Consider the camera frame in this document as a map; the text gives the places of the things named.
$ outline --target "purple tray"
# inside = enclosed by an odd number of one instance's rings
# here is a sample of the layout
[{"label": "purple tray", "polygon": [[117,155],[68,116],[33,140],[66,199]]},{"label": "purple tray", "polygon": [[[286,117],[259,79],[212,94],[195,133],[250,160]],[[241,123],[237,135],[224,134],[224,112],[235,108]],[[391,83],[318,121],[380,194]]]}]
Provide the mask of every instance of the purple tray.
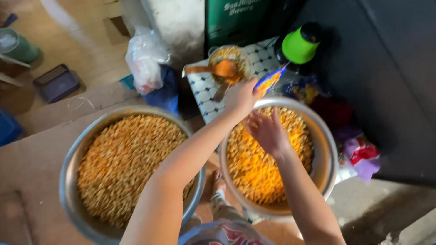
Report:
[{"label": "purple tray", "polygon": [[32,85],[47,103],[57,102],[80,88],[78,79],[65,64],[33,80]]}]

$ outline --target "hand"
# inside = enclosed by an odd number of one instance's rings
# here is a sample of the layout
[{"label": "hand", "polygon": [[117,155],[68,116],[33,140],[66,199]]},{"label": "hand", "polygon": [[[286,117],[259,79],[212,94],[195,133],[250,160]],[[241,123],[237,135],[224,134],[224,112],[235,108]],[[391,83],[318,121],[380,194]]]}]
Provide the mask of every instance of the hand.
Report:
[{"label": "hand", "polygon": [[272,110],[271,118],[253,111],[247,117],[245,127],[264,151],[274,159],[279,159],[286,153],[294,151],[288,134],[280,122],[277,107]]},{"label": "hand", "polygon": [[257,81],[256,78],[252,77],[229,88],[225,97],[224,112],[238,117],[238,122],[244,119],[259,100],[257,89],[253,90]]}]

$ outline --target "green bottle cap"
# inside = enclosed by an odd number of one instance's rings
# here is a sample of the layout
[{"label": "green bottle cap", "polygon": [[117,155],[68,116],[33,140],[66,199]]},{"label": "green bottle cap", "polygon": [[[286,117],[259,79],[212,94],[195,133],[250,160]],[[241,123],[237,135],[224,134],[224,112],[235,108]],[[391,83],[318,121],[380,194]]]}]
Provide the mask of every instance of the green bottle cap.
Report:
[{"label": "green bottle cap", "polygon": [[315,56],[320,44],[318,33],[320,33],[318,24],[306,23],[298,30],[287,34],[282,43],[283,54],[294,64],[309,62]]}]

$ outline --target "foot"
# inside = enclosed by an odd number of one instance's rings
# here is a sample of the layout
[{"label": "foot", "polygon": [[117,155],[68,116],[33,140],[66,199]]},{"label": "foot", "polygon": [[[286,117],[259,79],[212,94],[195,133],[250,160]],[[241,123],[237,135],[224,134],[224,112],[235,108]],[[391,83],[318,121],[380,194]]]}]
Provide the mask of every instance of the foot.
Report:
[{"label": "foot", "polygon": [[214,192],[218,190],[225,191],[227,185],[225,184],[224,180],[222,179],[222,173],[220,170],[215,170],[213,173],[214,176]]}]

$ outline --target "green lid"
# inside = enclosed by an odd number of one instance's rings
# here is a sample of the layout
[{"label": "green lid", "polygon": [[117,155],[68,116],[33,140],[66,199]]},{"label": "green lid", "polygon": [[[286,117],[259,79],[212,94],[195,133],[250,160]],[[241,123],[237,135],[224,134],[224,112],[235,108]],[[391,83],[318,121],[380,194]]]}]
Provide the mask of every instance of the green lid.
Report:
[{"label": "green lid", "polygon": [[306,41],[301,35],[301,27],[286,35],[282,43],[282,52],[285,57],[295,64],[309,62],[316,53],[320,42]]}]

